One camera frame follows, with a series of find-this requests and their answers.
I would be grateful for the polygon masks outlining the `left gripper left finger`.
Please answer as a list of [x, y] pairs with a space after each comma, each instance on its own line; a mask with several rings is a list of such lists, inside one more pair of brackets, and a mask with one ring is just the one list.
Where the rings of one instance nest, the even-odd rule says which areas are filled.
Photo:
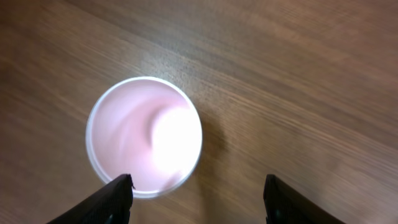
[[128, 224], [133, 183], [122, 174], [49, 224]]

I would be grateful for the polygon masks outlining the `pink cup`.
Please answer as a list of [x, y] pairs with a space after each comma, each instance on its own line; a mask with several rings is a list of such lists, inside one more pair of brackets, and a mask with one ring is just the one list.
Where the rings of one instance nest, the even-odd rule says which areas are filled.
[[105, 184], [129, 174], [135, 198], [156, 198], [191, 176], [203, 128], [181, 89], [160, 78], [136, 77], [100, 96], [88, 117], [85, 141], [90, 163]]

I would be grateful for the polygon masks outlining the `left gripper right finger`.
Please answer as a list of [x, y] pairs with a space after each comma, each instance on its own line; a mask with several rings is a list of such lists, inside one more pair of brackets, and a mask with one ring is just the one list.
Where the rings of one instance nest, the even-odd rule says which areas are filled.
[[267, 224], [344, 224], [274, 174], [267, 174], [263, 192]]

